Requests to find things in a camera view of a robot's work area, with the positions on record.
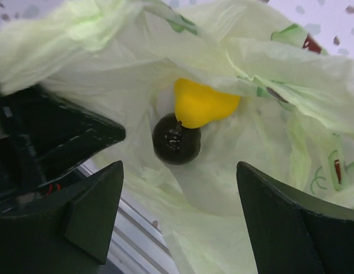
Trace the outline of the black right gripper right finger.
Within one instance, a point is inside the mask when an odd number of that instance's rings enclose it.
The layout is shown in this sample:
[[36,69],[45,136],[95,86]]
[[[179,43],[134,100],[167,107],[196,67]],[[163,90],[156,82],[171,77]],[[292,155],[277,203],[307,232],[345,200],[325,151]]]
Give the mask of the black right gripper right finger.
[[238,163],[236,180],[259,273],[354,273],[354,209],[246,162]]

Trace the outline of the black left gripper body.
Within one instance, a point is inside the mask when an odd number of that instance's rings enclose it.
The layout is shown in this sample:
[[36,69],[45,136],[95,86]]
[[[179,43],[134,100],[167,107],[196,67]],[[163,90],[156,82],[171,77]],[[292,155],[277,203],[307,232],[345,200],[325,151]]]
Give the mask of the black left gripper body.
[[21,204],[48,196],[51,183],[36,160],[36,152],[19,103],[43,99],[40,84],[9,96],[0,95],[0,211],[10,211]]

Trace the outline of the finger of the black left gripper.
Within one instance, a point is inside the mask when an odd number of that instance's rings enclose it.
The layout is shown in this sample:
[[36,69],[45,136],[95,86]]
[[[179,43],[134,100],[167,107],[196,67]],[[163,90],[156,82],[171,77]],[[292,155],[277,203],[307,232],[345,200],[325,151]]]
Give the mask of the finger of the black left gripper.
[[19,125],[29,155],[22,188],[57,181],[126,137],[121,124],[42,88],[20,91]]

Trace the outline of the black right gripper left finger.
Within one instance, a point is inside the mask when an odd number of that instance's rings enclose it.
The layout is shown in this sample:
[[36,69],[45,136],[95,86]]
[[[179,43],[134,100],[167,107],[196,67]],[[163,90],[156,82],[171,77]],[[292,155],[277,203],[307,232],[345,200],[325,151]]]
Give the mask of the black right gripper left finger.
[[117,161],[0,212],[0,273],[98,273],[107,260],[123,179]]

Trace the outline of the light green plastic bag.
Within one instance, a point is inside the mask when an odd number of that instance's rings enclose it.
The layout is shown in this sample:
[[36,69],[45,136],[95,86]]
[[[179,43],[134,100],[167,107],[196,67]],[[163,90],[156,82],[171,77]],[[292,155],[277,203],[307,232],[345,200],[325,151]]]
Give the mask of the light green plastic bag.
[[[174,11],[162,1],[67,1],[0,30],[0,89],[44,84],[126,128],[93,156],[120,159],[131,196],[157,217],[180,273],[256,273],[236,164],[354,209],[354,61],[302,47],[305,30],[258,1]],[[151,126],[186,78],[242,97],[206,125],[180,168],[152,151]]]

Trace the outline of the yellow pear toy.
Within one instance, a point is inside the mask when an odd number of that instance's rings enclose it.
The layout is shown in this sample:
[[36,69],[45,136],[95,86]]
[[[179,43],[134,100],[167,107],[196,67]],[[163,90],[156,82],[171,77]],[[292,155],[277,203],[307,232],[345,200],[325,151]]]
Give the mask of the yellow pear toy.
[[174,83],[174,113],[182,126],[195,129],[230,116],[240,96],[218,92],[208,86],[180,78]]

